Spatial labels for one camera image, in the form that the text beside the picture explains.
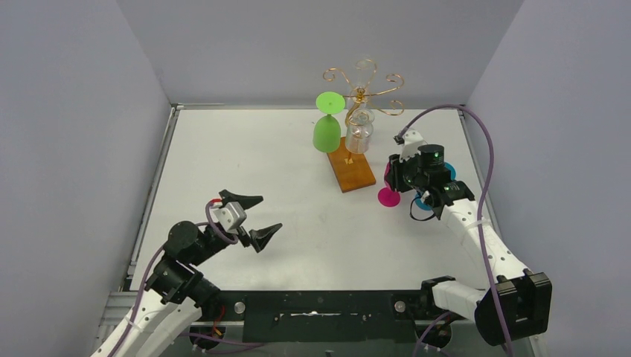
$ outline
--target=gold curled hook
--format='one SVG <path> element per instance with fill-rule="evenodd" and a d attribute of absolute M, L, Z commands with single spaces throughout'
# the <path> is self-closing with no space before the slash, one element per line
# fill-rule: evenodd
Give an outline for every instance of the gold curled hook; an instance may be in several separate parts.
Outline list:
<path fill-rule="evenodd" d="M 398 109 L 396 106 L 394 106 L 395 104 L 398 104 L 401 108 Z M 390 100 L 390 108 L 392 108 L 392 110 L 400 110 L 400 112 L 398 112 L 398 113 L 388 112 L 386 110 L 379 109 L 379 108 L 373 106 L 373 103 L 370 102 L 370 101 L 368 102 L 368 105 L 371 106 L 373 109 L 376 109 L 376 110 L 382 112 L 385 115 L 390 115 L 390 116 L 393 116 L 393 117 L 396 117 L 397 115 L 403 114 L 403 112 L 406 110 L 405 108 L 403 108 L 403 103 L 401 103 L 398 100 Z"/>
<path fill-rule="evenodd" d="M 346 83 L 348 83 L 349 86 L 352 86 L 350 84 L 350 81 L 348 80 L 348 77 L 346 77 L 346 73 L 344 73 L 344 71 L 339 69 L 339 68 L 329 68 L 329 69 L 327 69 L 322 74 L 322 78 L 324 78 L 324 80 L 326 80 L 327 82 L 333 82 L 333 80 L 336 78 L 334 71 L 338 71 L 339 73 L 341 73 L 342 76 L 344 77 L 344 79 L 346 80 Z"/>
<path fill-rule="evenodd" d="M 358 71 L 365 70 L 366 68 L 363 68 L 362 66 L 359 65 L 361 62 L 364 62 L 364 61 L 369 62 L 370 64 L 373 65 L 373 74 L 371 74 L 371 77 L 368 79 L 368 82 L 366 82 L 366 85 L 364 86 L 364 89 L 366 89 L 373 81 L 374 75 L 377 72 L 377 64 L 370 58 L 364 58 L 364 59 L 360 59 L 359 61 L 355 63 L 355 69 L 357 69 Z"/>
<path fill-rule="evenodd" d="M 398 86 L 389 89 L 387 91 L 380 91 L 379 93 L 375 93 L 375 94 L 368 94 L 370 96 L 375 96 L 375 95 L 381 95 L 381 94 L 386 94 L 386 93 L 390 93 L 391 91 L 396 91 L 397 89 L 403 87 L 404 84 L 406 84 L 405 80 L 403 79 L 403 77 L 401 77 L 399 74 L 396 73 L 390 73 L 387 76 L 385 76 L 385 80 L 392 82 L 392 83 L 396 83 L 399 82 L 399 80 L 401 81 L 401 84 L 399 84 Z"/>

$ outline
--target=blue disc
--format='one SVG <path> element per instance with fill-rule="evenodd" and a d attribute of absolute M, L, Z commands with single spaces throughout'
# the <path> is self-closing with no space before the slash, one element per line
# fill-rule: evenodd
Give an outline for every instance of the blue disc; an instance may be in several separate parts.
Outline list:
<path fill-rule="evenodd" d="M 445 162 L 445 167 L 448 168 L 449 171 L 452 172 L 451 179 L 455 180 L 455 168 L 449 162 Z M 424 204 L 423 201 L 420 200 L 419 193 L 417 193 L 416 196 L 414 197 L 414 202 L 416 202 L 417 207 L 419 207 L 421 210 L 432 210 L 431 207 Z"/>

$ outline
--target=table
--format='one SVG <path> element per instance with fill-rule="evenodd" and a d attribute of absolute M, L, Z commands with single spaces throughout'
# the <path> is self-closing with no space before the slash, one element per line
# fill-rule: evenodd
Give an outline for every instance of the table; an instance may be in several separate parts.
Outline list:
<path fill-rule="evenodd" d="M 205 203 L 222 189 L 262 195 L 244 227 L 284 224 L 264 251 L 230 246 L 199 270 L 223 290 L 419 289 L 423 280 L 452 275 L 488 287 L 483 271 L 438 220 L 409 218 L 414 193 L 395 208 L 377 201 L 392 137 L 420 110 L 399 117 L 377 113 L 368 163 L 377 184 L 341 193 L 327 156 L 311 144 L 322 116 L 311 109 L 181 110 L 142 240 L 131 289 L 148 260 L 182 220 L 205 220 Z M 345 113 L 336 116 L 342 128 Z M 414 128 L 445 146 L 446 161 L 479 198 L 481 188 L 455 110 L 439 110 Z M 423 212 L 414 207 L 416 216 Z"/>

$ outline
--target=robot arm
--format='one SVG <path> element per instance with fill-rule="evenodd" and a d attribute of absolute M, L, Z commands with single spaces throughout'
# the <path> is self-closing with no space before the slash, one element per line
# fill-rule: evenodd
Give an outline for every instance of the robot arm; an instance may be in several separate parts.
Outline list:
<path fill-rule="evenodd" d="M 499 239 L 487 219 L 477 221 L 478 202 L 462 181 L 451 179 L 444 165 L 444 148 L 427 144 L 413 129 L 400 138 L 401 155 L 391 155 L 386 184 L 391 190 L 415 190 L 436 217 L 447 226 L 480 271 L 484 271 L 478 226 L 484 232 L 491 271 L 496 279 L 502 312 L 513 340 L 543 333 L 548 328 L 552 285 L 544 273 L 534 274 Z M 449 310 L 475 321 L 490 345 L 504 342 L 490 290 L 479 291 L 439 277 L 423 282 L 422 301 L 429 311 Z"/>
<path fill-rule="evenodd" d="M 195 266 L 231 244 L 252 245 L 258 253 L 282 227 L 246 233 L 241 224 L 245 210 L 261 203 L 261 196 L 239 196 L 223 190 L 217 208 L 219 223 L 202 232 L 192 222 L 175 224 L 164 244 L 164 255 L 144 282 L 133 307 L 92 357 L 157 357 L 178 335 L 203 315 L 213 317 L 220 289 L 204 278 Z M 234 241 L 226 239 L 233 235 Z"/>

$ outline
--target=transparent glass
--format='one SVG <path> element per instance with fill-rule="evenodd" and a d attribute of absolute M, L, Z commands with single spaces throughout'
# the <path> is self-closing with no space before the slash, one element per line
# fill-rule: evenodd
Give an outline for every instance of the transparent glass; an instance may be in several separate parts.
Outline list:
<path fill-rule="evenodd" d="M 353 154 L 363 154 L 368 151 L 368 145 L 373 134 L 374 113 L 370 109 L 357 109 L 353 112 L 346 130 L 346 149 Z"/>

